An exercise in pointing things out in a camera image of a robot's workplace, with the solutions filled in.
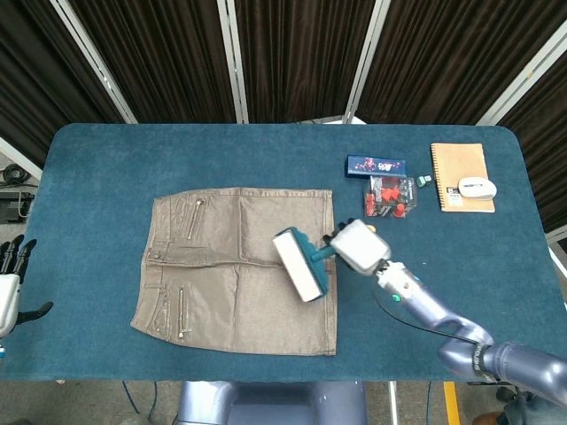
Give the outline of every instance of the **notebook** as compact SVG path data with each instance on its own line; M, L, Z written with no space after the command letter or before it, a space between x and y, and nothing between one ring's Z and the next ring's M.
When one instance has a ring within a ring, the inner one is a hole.
M494 213L494 202L462 197L458 183L463 177L488 178L485 153L480 143L434 143L433 169L441 210L460 213Z

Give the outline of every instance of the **printed label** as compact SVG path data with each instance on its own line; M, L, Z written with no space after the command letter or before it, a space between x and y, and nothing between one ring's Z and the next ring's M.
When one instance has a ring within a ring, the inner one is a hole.
M447 202L449 206L462 206L462 196L459 188L447 188Z

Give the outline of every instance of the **black curtain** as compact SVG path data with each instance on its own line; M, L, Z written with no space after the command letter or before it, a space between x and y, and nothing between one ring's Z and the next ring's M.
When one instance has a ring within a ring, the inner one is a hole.
M341 115L374 0L236 0L250 122Z
M520 140L545 230L567 224L567 53L499 125Z
M71 2L140 122L234 122L214 0Z
M564 0L392 0L356 114L475 124L566 19Z
M42 166L77 121L123 122L49 1L0 2L0 136Z

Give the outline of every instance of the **computer mouse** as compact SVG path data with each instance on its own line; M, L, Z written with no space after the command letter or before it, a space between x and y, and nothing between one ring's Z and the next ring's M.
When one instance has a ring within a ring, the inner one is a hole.
M465 177L459 181L459 192L463 197L489 201L496 195L496 186L483 177Z

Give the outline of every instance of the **blue tablecloth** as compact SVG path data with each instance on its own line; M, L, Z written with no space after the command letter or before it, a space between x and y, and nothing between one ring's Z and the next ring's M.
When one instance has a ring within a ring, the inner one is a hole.
M498 187L496 213L441 212L430 185L419 190L418 206L405 220L369 221L391 245L394 260L496 340L567 356L563 300L517 139L505 128L73 124L53 141L27 232L38 245L21 309L47 300L55 306L5 339L0 376L452 379L436 357L443 338L385 316L370 295L375 281L340 261L334 357L191 349L129 326L155 197L233 186L325 188L333 190L339 222L362 216L365 181L345 178L347 154L404 158L408 175L417 177L432 173L433 142L484 145Z

